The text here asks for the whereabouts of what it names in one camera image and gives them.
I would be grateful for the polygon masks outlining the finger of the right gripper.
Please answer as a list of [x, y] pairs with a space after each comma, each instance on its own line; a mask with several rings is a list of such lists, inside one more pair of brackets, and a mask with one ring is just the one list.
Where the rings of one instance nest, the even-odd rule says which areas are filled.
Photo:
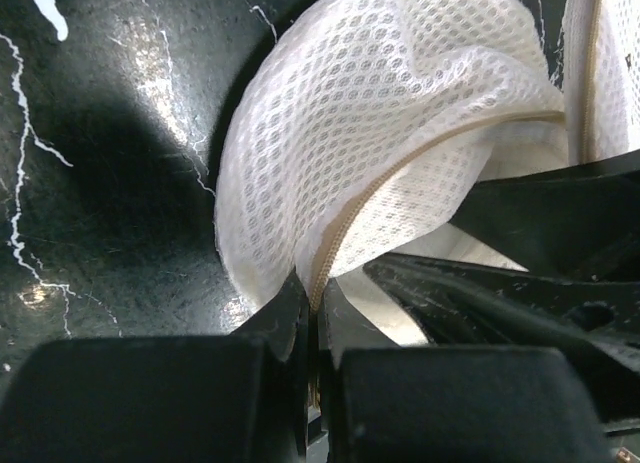
[[477, 183], [452, 223], [537, 275], [639, 275], [639, 154]]
[[365, 275], [435, 344], [556, 348], [610, 432], [639, 427], [639, 285], [385, 254]]

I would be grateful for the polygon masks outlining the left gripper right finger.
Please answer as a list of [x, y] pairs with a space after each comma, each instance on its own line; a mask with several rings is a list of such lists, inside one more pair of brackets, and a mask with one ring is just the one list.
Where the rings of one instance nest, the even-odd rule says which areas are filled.
[[332, 462], [609, 462], [590, 396], [557, 350], [398, 347], [318, 313]]

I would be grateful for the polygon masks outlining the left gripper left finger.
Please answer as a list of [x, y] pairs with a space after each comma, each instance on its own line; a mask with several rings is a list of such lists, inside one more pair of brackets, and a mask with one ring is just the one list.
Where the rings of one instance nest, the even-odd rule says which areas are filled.
[[1, 404], [5, 462], [301, 462], [308, 299], [296, 275], [228, 335], [55, 341]]

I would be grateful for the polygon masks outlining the white mesh laundry bag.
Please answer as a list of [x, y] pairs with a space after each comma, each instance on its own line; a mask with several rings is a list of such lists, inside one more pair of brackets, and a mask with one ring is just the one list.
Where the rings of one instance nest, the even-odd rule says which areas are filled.
[[263, 306], [296, 274], [345, 286], [393, 341], [415, 323], [363, 267], [398, 250], [518, 268], [452, 226], [473, 185], [639, 147], [639, 0], [567, 0], [563, 81], [519, 0], [319, 0], [245, 90], [224, 142], [216, 247]]

